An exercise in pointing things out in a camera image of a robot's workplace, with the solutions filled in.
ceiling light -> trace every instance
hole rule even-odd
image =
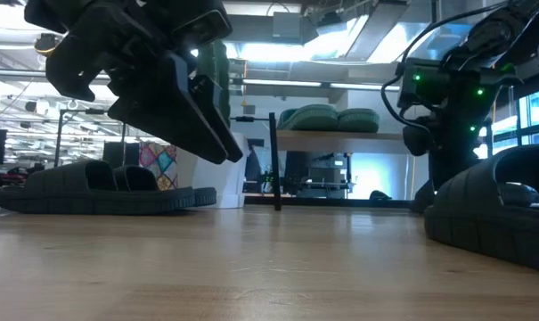
[[[302,45],[246,44],[241,59],[252,62],[300,62],[309,60]]]
[[[227,56],[227,59],[237,59],[238,54],[237,54],[237,48],[235,47],[235,44],[230,43],[230,42],[224,42],[224,45],[226,49],[225,55]],[[194,57],[198,57],[200,52],[198,51],[198,49],[194,49],[190,51],[190,54],[192,54]]]
[[[288,4],[286,1],[282,3],[283,5],[276,3],[272,6],[271,1],[256,4],[224,1],[224,7],[230,15],[273,16],[275,12],[301,13],[301,4]]]
[[[40,137],[40,138],[57,138],[57,134],[54,133],[29,133],[29,132],[10,132],[7,133],[8,136],[12,137]],[[107,142],[120,142],[121,136],[111,136],[111,135],[77,135],[77,134],[61,134],[63,139],[80,139],[80,138],[89,138],[93,140],[101,140]],[[165,143],[164,140],[157,137],[140,137],[140,136],[125,136],[125,139],[135,140],[137,138],[142,139],[143,141],[152,141],[156,143]]]
[[[381,90],[382,85],[371,84],[331,84],[335,89],[354,89],[354,90]],[[386,91],[399,91],[399,86],[387,86]]]
[[[23,18],[23,6],[0,4],[0,29],[45,30],[27,23]]]
[[[309,81],[243,79],[243,85],[320,87],[321,83]]]

ceiling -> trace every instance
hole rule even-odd
[[[385,30],[385,35],[377,44],[375,50],[356,48],[356,54],[351,57],[348,50],[355,50],[353,43],[366,39],[359,39],[363,32],[361,29],[373,28],[367,24],[367,20],[360,21],[362,26],[358,28],[358,17],[373,16],[374,5],[379,0],[286,0],[284,4],[289,11],[296,12],[309,21],[307,25],[309,33],[315,31],[314,24],[327,12],[340,11],[340,16],[345,21],[352,21],[349,28],[342,34],[336,34],[331,39],[317,38],[309,45],[281,44],[275,40],[275,47],[265,49],[267,59],[253,59],[244,61],[252,54],[253,43],[243,42],[240,39],[226,41],[228,53],[234,50],[235,56],[231,59],[231,77],[253,78],[267,80],[294,80],[294,81],[321,81],[340,83],[372,83],[382,84],[394,75],[396,65],[391,63],[404,50],[407,44],[431,21],[431,0],[410,0],[409,6],[398,15],[395,25]],[[439,17],[448,17],[458,12],[465,12],[481,7],[484,2],[491,0],[465,0],[465,1],[440,1],[438,8]],[[395,0],[380,0],[380,2],[394,3]],[[255,30],[253,37],[267,37],[263,32],[273,32],[274,12],[286,12],[287,10],[275,4],[266,16],[270,3],[262,0],[239,0],[225,2],[227,10],[232,17],[248,14],[249,25],[234,25],[235,34],[240,34],[244,29]],[[45,67],[45,59],[33,50],[35,39],[45,30],[29,25],[22,19],[22,7],[0,6],[0,69],[8,70],[42,70]],[[443,54],[446,48],[461,41],[471,21],[460,21],[449,29],[440,29],[429,35],[426,41],[415,49],[414,56],[436,59]],[[306,60],[307,48],[315,51],[309,53]],[[304,51],[303,59],[295,59],[293,52],[283,50]],[[372,53],[372,57],[362,59],[359,50]],[[55,146],[55,133],[57,132],[57,120],[59,109],[69,106],[75,108],[75,103],[69,98],[60,96],[57,91],[44,78],[0,78],[2,90],[2,110],[6,112],[0,115],[0,128],[10,130],[8,156],[15,160],[48,160],[53,158]],[[104,85],[93,85],[92,89],[97,95],[94,103],[79,103],[78,111],[85,108],[106,110],[114,103],[116,97]],[[344,92],[340,89],[303,88],[287,86],[232,86],[232,95],[262,95],[279,97],[328,97],[331,103],[335,103]],[[30,101],[40,102],[36,112],[26,111],[26,103]],[[119,140],[122,132],[122,124],[106,116],[85,115],[78,113],[73,118],[73,113],[68,113],[66,126],[63,128],[62,157],[64,160],[76,160],[84,158],[101,158],[104,141]],[[127,127],[127,141],[137,139],[155,139],[145,133]]]

window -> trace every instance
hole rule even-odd
[[[539,133],[534,135],[522,136],[522,144],[539,144]]]
[[[539,92],[519,99],[520,127],[539,125]]]
[[[500,151],[504,151],[506,149],[516,147],[518,145],[517,138],[510,138],[507,140],[503,140],[501,142],[494,142],[493,143],[493,155],[496,155]]]
[[[479,147],[473,150],[473,152],[479,157],[480,160],[487,158],[487,146],[486,144],[481,144]]]

fluorescent light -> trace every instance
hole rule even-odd
[[[350,29],[350,32],[348,33],[348,37],[343,41],[342,45],[340,45],[339,50],[336,54],[336,58],[346,56],[348,54],[348,50],[350,50],[350,47],[352,47],[352,44],[356,41],[358,35],[360,35],[360,32],[362,32],[362,29],[366,25],[366,21],[368,21],[368,18],[370,18],[369,15],[364,15],[358,18],[352,28],[350,28],[352,21],[348,22],[348,28]]]
[[[243,79],[243,85],[320,87],[321,83],[320,82],[309,82],[309,81]]]
[[[225,54],[227,55],[227,59],[237,59],[238,54],[237,54],[237,48],[235,47],[235,44],[224,42],[224,45],[226,48]],[[198,49],[194,49],[190,51],[190,54],[192,54],[194,57],[198,57],[200,52],[198,51]]]
[[[29,132],[10,132],[7,133],[8,136],[12,137],[40,137],[40,138],[57,138],[57,134],[54,133],[29,133]],[[109,135],[76,135],[76,134],[61,134],[63,139],[74,139],[74,138],[91,138],[103,141],[114,141],[120,142],[121,136],[109,136]],[[149,136],[125,136],[127,141],[136,141],[141,139],[143,141],[152,141],[157,143],[165,143],[164,140],[157,137]]]
[[[302,45],[246,44],[240,58],[252,62],[300,62],[310,60]]]
[[[27,23],[23,18],[23,6],[10,6],[0,4],[0,28],[17,30],[45,30],[36,25]]]
[[[382,85],[371,84],[331,84],[335,89],[354,89],[354,90],[381,90]],[[387,86],[386,91],[399,91],[399,86]]]
[[[272,6],[271,1],[256,4],[244,4],[243,2],[238,1],[224,1],[224,7],[227,14],[232,15],[266,16],[267,9],[269,9],[269,7],[271,7],[271,9],[269,9],[269,16],[273,16],[275,12],[301,13],[301,4],[287,4],[286,2],[282,3],[283,5],[287,6],[287,9],[289,9],[288,11],[279,3],[274,3]]]

metal frame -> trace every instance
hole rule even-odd
[[[340,207],[366,207],[366,208],[409,208],[410,201],[371,201],[371,200],[349,200],[349,199],[314,199],[314,198],[290,198],[281,196],[281,176],[279,173],[279,145],[277,144],[277,119],[275,113],[269,113],[269,136],[271,139],[271,162],[273,168],[273,194],[270,197],[248,196],[245,198],[247,204],[270,205],[275,210],[281,210],[282,205],[297,206],[340,206]],[[347,179],[352,182],[352,169],[350,156],[347,157]]]
[[[83,112],[85,114],[89,114],[89,113],[92,113],[93,111],[94,110],[92,109],[87,109],[87,110],[82,110],[82,111],[67,110],[67,109],[59,110],[59,123],[57,125],[57,143],[55,144],[55,158],[53,160],[54,162],[53,166],[55,168],[59,167],[59,158],[60,158],[60,151],[61,151],[61,135],[63,131],[63,126],[65,125],[63,124],[63,115],[65,115],[66,112],[75,112],[75,113]],[[96,112],[96,114],[105,114],[105,113],[107,113],[107,111],[104,111],[103,113],[101,113],[100,111]],[[122,161],[123,165],[125,164],[125,152],[127,149],[127,144],[125,141],[126,132],[127,132],[127,124],[123,123],[123,131],[121,133],[121,140],[120,140],[120,142],[123,144],[123,161]]]

